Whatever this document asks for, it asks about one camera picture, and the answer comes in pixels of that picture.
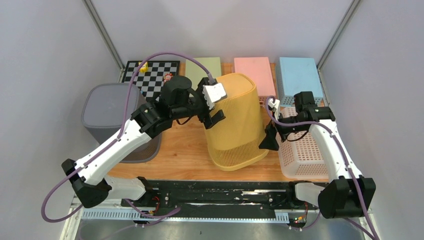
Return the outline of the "yellow ribbed bin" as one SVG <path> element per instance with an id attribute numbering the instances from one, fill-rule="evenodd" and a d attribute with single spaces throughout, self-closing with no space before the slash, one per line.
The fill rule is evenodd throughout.
<path id="1" fill-rule="evenodd" d="M 215 104 L 212 114 L 221 110 L 225 118 L 204 131 L 211 161 L 222 171 L 236 171 L 267 156 L 259 145 L 265 126 L 257 86 L 242 73 L 217 78 L 227 97 Z"/>

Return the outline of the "large white perforated basket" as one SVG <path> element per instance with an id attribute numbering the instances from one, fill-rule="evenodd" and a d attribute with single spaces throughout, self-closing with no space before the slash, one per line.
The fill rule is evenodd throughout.
<path id="1" fill-rule="evenodd" d="M 312 135 L 306 131 L 290 133 L 285 140 L 279 134 L 278 158 L 282 174 L 297 180 L 324 180 L 328 170 Z"/>

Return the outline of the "pink perforated tray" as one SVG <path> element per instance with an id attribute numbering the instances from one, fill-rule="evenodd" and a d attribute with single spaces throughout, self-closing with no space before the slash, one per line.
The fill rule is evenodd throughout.
<path id="1" fill-rule="evenodd" d="M 268 96 L 276 96 L 275 83 L 268 57 L 235 57 L 233 59 L 235 73 L 246 75 L 255 84 L 261 106 Z"/>

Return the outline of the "blue perforated tray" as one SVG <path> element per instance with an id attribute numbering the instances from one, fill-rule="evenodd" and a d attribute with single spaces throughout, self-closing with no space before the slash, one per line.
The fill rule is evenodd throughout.
<path id="1" fill-rule="evenodd" d="M 294 105 L 294 95 L 312 92 L 314 101 L 320 105 L 324 93 L 313 58 L 279 57 L 275 63 L 277 96 L 282 107 Z"/>

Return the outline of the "grey mesh basket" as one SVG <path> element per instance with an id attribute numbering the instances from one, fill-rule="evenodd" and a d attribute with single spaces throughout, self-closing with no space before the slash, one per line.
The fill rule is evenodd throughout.
<path id="1" fill-rule="evenodd" d="M 81 122 L 98 144 L 103 144 L 120 130 L 128 88 L 127 83 L 106 83 L 96 86 L 89 92 L 82 110 Z M 121 162 L 138 164 L 151 161 L 159 153 L 161 140 L 161 135 L 156 136 L 149 143 L 131 152 Z"/>

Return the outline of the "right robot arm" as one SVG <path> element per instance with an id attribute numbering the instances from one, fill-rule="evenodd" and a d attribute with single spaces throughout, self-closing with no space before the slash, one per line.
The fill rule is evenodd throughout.
<path id="1" fill-rule="evenodd" d="M 328 106 L 318 106 L 311 91 L 294 96 L 295 116 L 283 117 L 279 100 L 266 99 L 270 122 L 260 149 L 278 151 L 280 142 L 291 133 L 308 132 L 315 140 L 328 172 L 329 183 L 322 187 L 308 181 L 295 181 L 285 195 L 286 204 L 298 209 L 305 202 L 317 207 L 326 219 L 369 217 L 369 207 L 376 191 L 371 177 L 364 177 L 348 155 L 338 133 L 336 118 Z"/>

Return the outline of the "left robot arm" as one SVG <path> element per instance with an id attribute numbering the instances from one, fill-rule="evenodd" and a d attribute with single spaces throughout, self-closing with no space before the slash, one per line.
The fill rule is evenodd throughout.
<path id="1" fill-rule="evenodd" d="M 166 81 L 159 95 L 135 110 L 123 128 L 98 148 L 78 160 L 67 159 L 62 163 L 82 206 L 93 208 L 115 199 L 149 206 L 153 193 L 146 188 L 145 179 L 111 177 L 109 171 L 134 150 L 170 129 L 173 121 L 198 117 L 206 129 L 212 128 L 225 119 L 222 110 L 214 115 L 211 111 L 226 97 L 223 84 L 216 79 L 203 78 L 197 89 L 192 89 L 191 80 L 185 76 L 177 75 Z"/>

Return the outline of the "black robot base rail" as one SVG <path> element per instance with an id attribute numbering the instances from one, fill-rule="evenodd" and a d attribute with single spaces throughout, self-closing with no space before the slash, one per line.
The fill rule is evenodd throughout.
<path id="1" fill-rule="evenodd" d="M 278 181 L 189 181 L 149 180 L 138 200 L 109 199 L 83 209 L 83 220 L 130 220 L 153 223 L 166 218 L 173 222 L 271 223 L 300 227 L 313 220 L 316 205 L 295 202 L 288 182 Z"/>

